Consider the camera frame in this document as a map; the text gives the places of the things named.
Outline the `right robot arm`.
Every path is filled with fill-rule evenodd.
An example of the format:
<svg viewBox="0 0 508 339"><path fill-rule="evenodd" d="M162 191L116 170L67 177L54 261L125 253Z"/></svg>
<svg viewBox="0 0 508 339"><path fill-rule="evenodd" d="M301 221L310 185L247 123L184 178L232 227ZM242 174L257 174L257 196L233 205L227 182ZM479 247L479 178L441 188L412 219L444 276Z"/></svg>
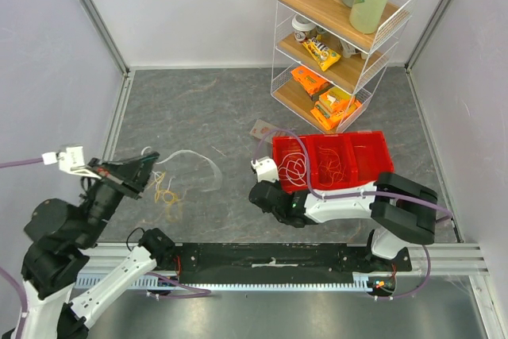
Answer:
<svg viewBox="0 0 508 339"><path fill-rule="evenodd" d="M431 245L437 224L437 193L393 172L376 181L335 191L287 193L279 182L262 180L248 200L295 228L345 219L371 219L379 227L363 252L372 270L384 269L408 244Z"/></svg>

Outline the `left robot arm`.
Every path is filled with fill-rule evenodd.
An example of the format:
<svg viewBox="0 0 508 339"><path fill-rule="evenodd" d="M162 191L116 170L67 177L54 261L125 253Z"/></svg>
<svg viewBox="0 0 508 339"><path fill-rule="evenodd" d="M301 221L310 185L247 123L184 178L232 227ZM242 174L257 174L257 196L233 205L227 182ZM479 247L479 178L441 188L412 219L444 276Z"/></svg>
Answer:
<svg viewBox="0 0 508 339"><path fill-rule="evenodd" d="M124 197L141 197L159 156L149 152L123 161L85 161L80 146L43 154L42 163L79 176L82 202L75 206L50 198L33 211L24 228L32 243L22 262L23 282L1 272L21 302L17 324L5 338L85 338L137 279L173 264L174 242L160 229L148 229L114 270L82 296L70 298L90 259L85 250L96 246Z"/></svg>

